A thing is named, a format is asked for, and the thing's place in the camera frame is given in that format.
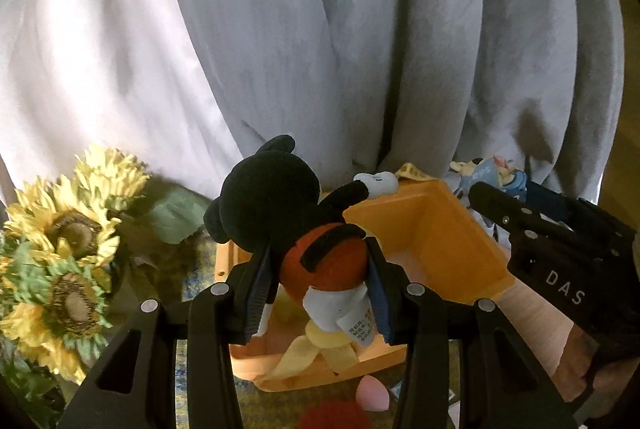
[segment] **red round object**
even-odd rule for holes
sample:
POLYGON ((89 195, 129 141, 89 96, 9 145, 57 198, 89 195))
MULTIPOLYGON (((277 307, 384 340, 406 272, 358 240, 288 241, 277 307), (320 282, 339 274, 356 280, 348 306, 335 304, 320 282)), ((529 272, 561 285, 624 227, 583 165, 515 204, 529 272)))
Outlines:
POLYGON ((329 401, 302 415, 296 429, 369 429, 371 420, 355 402, 329 401))
POLYGON ((308 272, 300 263, 306 249, 324 232, 341 225, 328 223, 303 235, 286 253, 280 267, 280 282, 298 304, 312 286, 318 290, 342 291, 358 287, 367 274, 367 250, 363 239, 354 237, 333 247, 318 264, 315 272, 308 272))

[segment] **sunflower center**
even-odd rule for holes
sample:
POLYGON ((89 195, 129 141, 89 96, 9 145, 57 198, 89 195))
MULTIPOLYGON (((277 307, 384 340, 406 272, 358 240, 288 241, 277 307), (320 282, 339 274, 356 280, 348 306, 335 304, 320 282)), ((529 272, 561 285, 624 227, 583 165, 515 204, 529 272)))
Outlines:
POLYGON ((76 274, 63 275, 53 285, 53 310, 65 330, 81 337, 98 332, 91 283, 76 274))
POLYGON ((64 237, 71 247, 74 258, 80 259, 96 252, 100 230, 99 223, 87 218, 77 210, 70 210, 52 222, 47 231, 47 237, 54 246, 57 246, 58 240, 64 237))

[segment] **patterned carpet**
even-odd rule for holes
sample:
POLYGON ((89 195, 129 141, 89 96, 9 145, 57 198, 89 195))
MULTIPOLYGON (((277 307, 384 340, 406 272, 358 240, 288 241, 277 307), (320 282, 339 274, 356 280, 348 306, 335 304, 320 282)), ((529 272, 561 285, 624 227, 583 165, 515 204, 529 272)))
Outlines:
MULTIPOLYGON (((198 292, 213 283, 216 260, 216 244, 205 238, 196 244, 196 263, 182 284, 182 299, 196 297, 198 292)), ((450 388, 456 393, 451 403, 459 399, 458 359, 452 351, 450 358, 450 388)), ((384 369, 374 376, 389 389, 401 379, 404 365, 384 369)), ((186 399, 186 342, 178 343, 176 355, 176 418, 178 429, 188 429, 186 399)), ((325 400, 353 400, 360 379, 347 380, 322 387, 287 391, 284 393, 265 393, 257 389, 252 382, 236 379, 236 392, 246 429, 295 429, 302 414, 312 406, 325 400)), ((396 399, 391 395, 391 406, 386 412, 369 413, 372 429, 390 429, 396 413, 396 399)))

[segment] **black plush head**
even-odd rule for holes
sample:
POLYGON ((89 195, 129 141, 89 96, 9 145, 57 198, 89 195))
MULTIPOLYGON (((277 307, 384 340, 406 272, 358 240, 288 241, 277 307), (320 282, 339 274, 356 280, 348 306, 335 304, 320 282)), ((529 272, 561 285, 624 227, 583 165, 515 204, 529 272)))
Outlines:
POLYGON ((277 136, 233 168, 204 217, 215 242, 233 239, 253 253, 261 242, 273 241, 283 225, 296 223, 318 205, 318 178, 292 154, 294 147, 290 136, 277 136))

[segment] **orange tray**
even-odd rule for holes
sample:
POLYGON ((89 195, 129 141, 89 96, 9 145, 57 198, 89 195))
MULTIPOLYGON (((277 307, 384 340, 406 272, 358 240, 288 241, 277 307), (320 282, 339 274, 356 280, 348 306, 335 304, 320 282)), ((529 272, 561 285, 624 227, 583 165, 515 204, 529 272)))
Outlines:
MULTIPOLYGON (((471 304, 482 297, 495 298, 513 283, 498 245, 441 180, 403 181, 393 196, 359 203, 344 217, 371 231, 386 260, 402 265, 412 282, 428 286, 446 300, 471 304)), ((233 265, 249 257, 233 242, 218 246, 216 281, 224 281, 233 265)), ((255 382, 263 391, 290 391, 368 375, 400 364, 406 356, 405 346, 389 346, 378 334, 369 348, 356 350, 360 362, 340 375, 318 357, 295 377, 263 380, 301 334, 287 330, 272 316, 264 337, 230 347, 234 375, 255 382)))

